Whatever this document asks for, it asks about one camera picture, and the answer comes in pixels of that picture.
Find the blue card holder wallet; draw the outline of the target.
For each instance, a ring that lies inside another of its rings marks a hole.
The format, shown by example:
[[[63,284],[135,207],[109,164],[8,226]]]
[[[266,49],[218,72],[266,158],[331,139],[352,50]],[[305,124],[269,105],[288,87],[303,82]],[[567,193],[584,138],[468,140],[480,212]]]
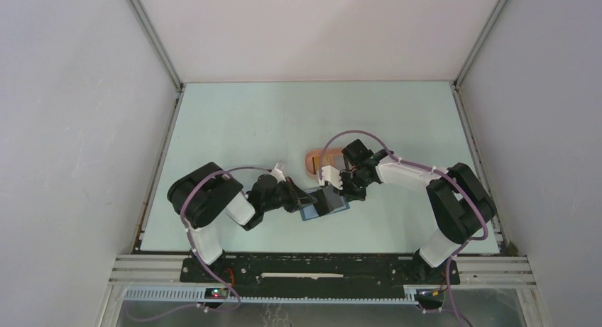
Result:
[[[313,196],[317,202],[300,210],[302,221],[310,221],[350,209],[345,198],[331,187],[315,187],[308,189],[306,193]]]

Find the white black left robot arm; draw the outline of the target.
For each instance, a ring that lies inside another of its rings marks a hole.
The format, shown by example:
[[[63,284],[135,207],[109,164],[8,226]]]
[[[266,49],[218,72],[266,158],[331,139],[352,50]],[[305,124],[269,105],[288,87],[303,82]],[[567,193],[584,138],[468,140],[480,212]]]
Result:
[[[224,262],[219,259],[224,249],[217,228],[221,214],[249,231],[262,223],[269,211],[283,209],[294,213],[318,202],[286,177],[279,166],[254,167],[263,174],[245,192],[232,173],[252,169],[247,166],[224,170],[209,162],[180,178],[168,190],[168,201],[185,227],[192,254],[199,260],[197,273],[208,282],[221,279],[224,273]]]

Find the pink oval tray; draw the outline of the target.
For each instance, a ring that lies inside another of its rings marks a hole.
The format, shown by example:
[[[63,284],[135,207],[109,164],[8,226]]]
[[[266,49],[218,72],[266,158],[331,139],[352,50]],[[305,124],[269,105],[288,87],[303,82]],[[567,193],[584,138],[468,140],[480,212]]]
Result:
[[[324,156],[328,155],[331,158],[332,164],[331,166],[337,168],[338,170],[342,170],[345,168],[344,156],[342,153],[343,148],[328,148],[324,154]],[[305,155],[305,171],[309,175],[310,178],[316,179],[317,173],[315,173],[313,159],[316,156],[322,155],[322,149],[314,149],[310,150]]]

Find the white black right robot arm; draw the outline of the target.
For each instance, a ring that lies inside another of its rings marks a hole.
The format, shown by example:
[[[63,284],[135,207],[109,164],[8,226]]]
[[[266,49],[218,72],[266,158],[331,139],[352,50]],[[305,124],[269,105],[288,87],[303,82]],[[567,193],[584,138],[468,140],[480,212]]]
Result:
[[[473,239],[498,210],[473,170],[458,162],[439,170],[401,160],[391,151],[373,152],[359,139],[342,150],[345,168],[340,172],[339,193],[347,201],[364,200],[373,183],[403,185],[425,190],[437,229],[414,254],[413,274],[423,283],[433,282],[444,263]]]

